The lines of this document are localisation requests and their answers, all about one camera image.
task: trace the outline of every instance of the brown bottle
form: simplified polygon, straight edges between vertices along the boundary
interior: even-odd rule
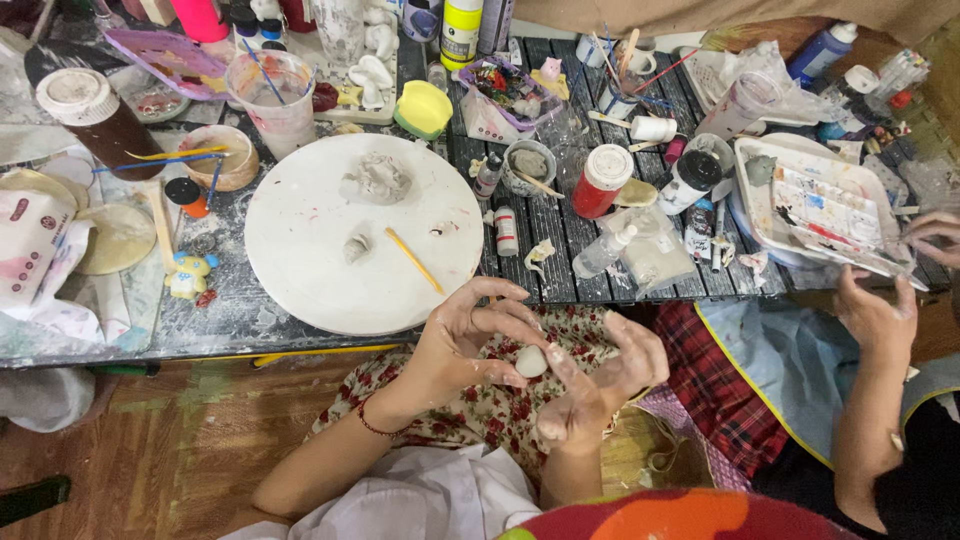
[[[36,100],[107,167],[143,162],[130,154],[163,152],[110,87],[107,77],[92,69],[67,67],[54,71],[36,86]],[[112,174],[123,180],[147,180],[163,167],[137,167]]]

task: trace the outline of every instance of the yellow sculpting tool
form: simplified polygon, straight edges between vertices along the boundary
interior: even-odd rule
[[[437,282],[437,280],[434,280],[433,276],[431,276],[430,273],[426,271],[426,268],[423,267],[423,264],[420,262],[419,259],[417,259],[417,256],[414,255],[412,251],[410,251],[410,248],[408,248],[407,245],[403,243],[403,240],[401,240],[400,237],[396,235],[394,230],[388,227],[384,229],[383,232],[386,233],[387,236],[392,238],[394,242],[396,242],[396,245],[399,246],[401,250],[403,250],[403,254],[406,255],[407,258],[409,258],[410,261],[414,263],[414,266],[416,266],[417,269],[420,270],[420,273],[423,274],[423,276],[426,278],[426,280],[429,281],[431,285],[433,285],[433,288],[437,289],[437,292],[439,292],[440,294],[445,295],[446,293],[444,292],[444,288],[441,287],[440,284]]]
[[[198,154],[223,152],[224,150],[227,150],[227,145],[211,146],[209,148],[197,148],[195,150],[184,150],[182,152],[169,152],[167,154],[153,154],[152,156],[138,156],[137,154],[131,154],[130,152],[127,152],[127,154],[137,158],[138,160],[168,160],[169,158],[182,158],[183,156],[197,156]]]

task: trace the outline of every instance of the floral skirt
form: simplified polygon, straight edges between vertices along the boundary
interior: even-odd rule
[[[547,341],[560,344],[586,373],[619,354],[603,329],[605,310],[601,307],[535,307],[535,311],[547,331]],[[516,362],[520,347],[497,334],[479,355]],[[314,422],[311,434],[350,414],[377,388],[395,379],[410,356],[405,352],[387,352],[353,370],[341,384],[334,404]],[[486,442],[491,448],[503,447],[539,486],[540,467],[546,453],[536,428],[537,411],[563,393],[564,385],[550,370],[530,379],[524,389],[496,384],[470,386],[463,390],[460,399],[417,417],[394,446],[455,449]]]

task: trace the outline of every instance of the blue paint bottle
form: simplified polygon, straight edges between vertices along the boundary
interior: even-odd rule
[[[814,79],[822,77],[824,72],[853,50],[856,39],[856,24],[840,22],[833,28],[824,30],[806,46],[804,51],[787,67],[787,73],[794,81],[800,80],[800,86],[808,89]]]

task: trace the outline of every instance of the hand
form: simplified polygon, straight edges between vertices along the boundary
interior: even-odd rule
[[[934,236],[945,240],[943,249],[929,243]],[[918,217],[910,222],[906,241],[937,262],[960,268],[960,217],[942,211]]]
[[[860,344],[861,358],[896,357],[910,359],[910,346],[917,336],[917,298],[904,276],[897,276],[897,306],[864,290],[855,279],[870,275],[844,264],[833,296],[837,318]],[[872,353],[893,353],[875,355]]]
[[[413,357],[381,392],[391,407],[412,414],[444,406],[474,384],[509,384],[525,388],[525,379],[510,362],[477,358],[494,332],[546,350],[540,321],[520,303],[530,293],[499,278],[473,278],[427,317]],[[476,308],[485,296],[503,296],[492,306]]]
[[[589,377],[559,345],[546,350],[547,362],[566,386],[566,393],[545,405],[537,419],[540,436],[555,450],[596,451],[613,414],[640,389],[669,375],[666,351],[656,334],[613,311],[605,315],[604,325],[620,356],[608,359]]]

